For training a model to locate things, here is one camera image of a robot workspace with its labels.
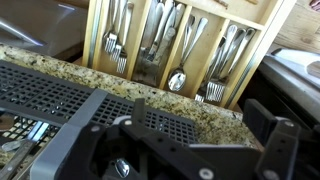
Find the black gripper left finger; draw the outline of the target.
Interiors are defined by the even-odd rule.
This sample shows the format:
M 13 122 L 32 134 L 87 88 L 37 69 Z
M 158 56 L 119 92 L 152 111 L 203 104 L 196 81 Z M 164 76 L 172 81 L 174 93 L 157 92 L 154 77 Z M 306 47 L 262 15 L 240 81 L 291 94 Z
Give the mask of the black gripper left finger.
M 122 158 L 144 179 L 217 180 L 213 165 L 167 135 L 146 128 L 144 121 L 145 100 L 138 98 L 131 117 L 120 123 L 127 143 Z

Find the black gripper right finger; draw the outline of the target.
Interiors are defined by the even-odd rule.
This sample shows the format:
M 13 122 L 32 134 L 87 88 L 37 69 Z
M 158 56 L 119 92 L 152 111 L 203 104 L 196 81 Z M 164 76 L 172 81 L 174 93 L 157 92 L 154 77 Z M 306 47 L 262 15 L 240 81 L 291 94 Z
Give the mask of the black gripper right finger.
M 301 127 L 291 120 L 278 120 L 255 99 L 246 100 L 243 122 L 264 146 L 255 168 L 257 179 L 291 180 Z

